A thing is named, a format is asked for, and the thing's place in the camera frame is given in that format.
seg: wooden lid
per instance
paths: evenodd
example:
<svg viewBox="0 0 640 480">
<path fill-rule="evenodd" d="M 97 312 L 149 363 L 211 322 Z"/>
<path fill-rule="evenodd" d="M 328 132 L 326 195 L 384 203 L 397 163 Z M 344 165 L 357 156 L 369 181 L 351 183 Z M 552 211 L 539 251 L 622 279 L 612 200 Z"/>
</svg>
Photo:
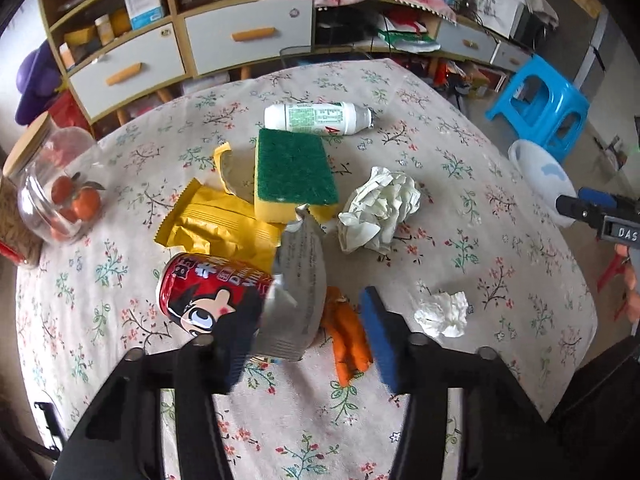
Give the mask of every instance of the wooden lid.
<svg viewBox="0 0 640 480">
<path fill-rule="evenodd" d="M 17 175 L 33 158 L 47 137 L 50 132 L 50 124 L 49 112 L 40 114 L 15 143 L 2 168 L 2 174 L 14 184 L 16 184 Z"/>
</svg>

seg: table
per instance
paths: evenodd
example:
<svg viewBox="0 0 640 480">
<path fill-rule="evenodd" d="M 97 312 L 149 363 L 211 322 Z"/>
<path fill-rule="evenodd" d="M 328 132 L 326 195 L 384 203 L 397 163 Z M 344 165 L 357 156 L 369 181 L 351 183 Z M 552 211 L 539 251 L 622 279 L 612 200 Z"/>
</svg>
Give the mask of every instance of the table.
<svg viewBox="0 0 640 480">
<path fill-rule="evenodd" d="M 582 273 L 511 163 L 390 60 L 303 66 L 229 83 L 165 104 L 103 139 L 117 180 L 104 217 L 75 244 L 46 246 L 39 269 L 18 272 L 18 345 L 30 400 L 51 397 L 71 431 L 127 349 L 183 345 L 189 336 L 163 317 L 154 298 L 172 251 L 153 238 L 178 193 L 194 176 L 219 185 L 210 154 L 226 140 L 252 189 L 264 107 L 341 100 L 378 115 L 372 130 L 323 137 L 341 201 L 379 165 L 411 175 L 422 205 L 398 228 L 386 256 L 364 249 L 345 256 L 329 232 L 328 283 L 350 298 L 375 284 L 413 328 L 411 312 L 426 294 L 464 291 L 471 304 L 465 335 L 443 344 L 497 349 L 548 418 L 596 329 Z M 460 392 L 449 397 L 443 477 L 455 478 Z M 341 388 L 321 333 L 298 363 L 248 362 L 233 394 L 216 402 L 236 478 L 382 480 L 406 399 L 390 396 L 374 368 Z M 174 418 L 172 393 L 165 392 L 168 478 L 179 478 Z"/>
</svg>

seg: fruit in jar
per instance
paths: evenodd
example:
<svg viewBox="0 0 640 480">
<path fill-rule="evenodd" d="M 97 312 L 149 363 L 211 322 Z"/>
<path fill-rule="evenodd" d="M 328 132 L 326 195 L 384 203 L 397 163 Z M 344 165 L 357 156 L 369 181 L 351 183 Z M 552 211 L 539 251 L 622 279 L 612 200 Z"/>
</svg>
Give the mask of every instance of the fruit in jar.
<svg viewBox="0 0 640 480">
<path fill-rule="evenodd" d="M 74 196 L 71 209 L 78 219 L 88 222 L 100 211 L 100 193 L 93 187 L 83 187 Z"/>
<path fill-rule="evenodd" d="M 52 218 L 50 230 L 51 230 L 51 237 L 54 240 L 57 240 L 59 242 L 66 242 L 69 238 L 69 233 L 66 230 L 66 228 L 62 225 L 62 222 L 60 220 Z"/>
<path fill-rule="evenodd" d="M 51 238 L 57 240 L 59 242 L 66 242 L 68 235 L 64 234 L 61 231 L 58 231 L 55 227 L 51 228 Z"/>
<path fill-rule="evenodd" d="M 74 181 L 66 175 L 59 176 L 51 186 L 51 201 L 55 205 L 65 203 L 74 192 Z"/>
<path fill-rule="evenodd" d="M 61 216 L 66 218 L 66 220 L 71 222 L 72 224 L 75 224 L 78 221 L 78 215 L 70 207 L 66 207 L 64 209 L 61 209 L 59 211 L 59 213 L 60 213 Z"/>
</svg>

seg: bottle label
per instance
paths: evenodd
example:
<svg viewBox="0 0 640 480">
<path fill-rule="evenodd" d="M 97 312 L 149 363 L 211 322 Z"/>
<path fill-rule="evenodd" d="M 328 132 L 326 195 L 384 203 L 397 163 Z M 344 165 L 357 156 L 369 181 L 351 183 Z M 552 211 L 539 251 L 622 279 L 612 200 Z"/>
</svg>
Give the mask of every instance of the bottle label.
<svg viewBox="0 0 640 480">
<path fill-rule="evenodd" d="M 344 129 L 341 104 L 299 104 L 286 108 L 287 129 L 303 133 L 336 133 Z"/>
</svg>

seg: white tissue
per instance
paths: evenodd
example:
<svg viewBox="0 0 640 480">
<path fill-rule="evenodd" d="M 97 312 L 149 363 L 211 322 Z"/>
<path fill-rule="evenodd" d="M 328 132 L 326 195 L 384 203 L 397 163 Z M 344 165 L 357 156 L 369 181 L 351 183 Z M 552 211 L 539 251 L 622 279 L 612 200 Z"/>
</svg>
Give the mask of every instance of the white tissue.
<svg viewBox="0 0 640 480">
<path fill-rule="evenodd" d="M 469 304 L 464 292 L 457 292 L 453 296 L 446 292 L 434 294 L 422 300 L 420 306 L 422 308 L 415 311 L 414 319 L 426 335 L 460 337 L 465 333 Z"/>
<path fill-rule="evenodd" d="M 420 191 L 410 176 L 374 166 L 370 179 L 351 193 L 338 215 L 342 252 L 365 246 L 387 254 L 398 224 L 419 207 Z"/>
</svg>

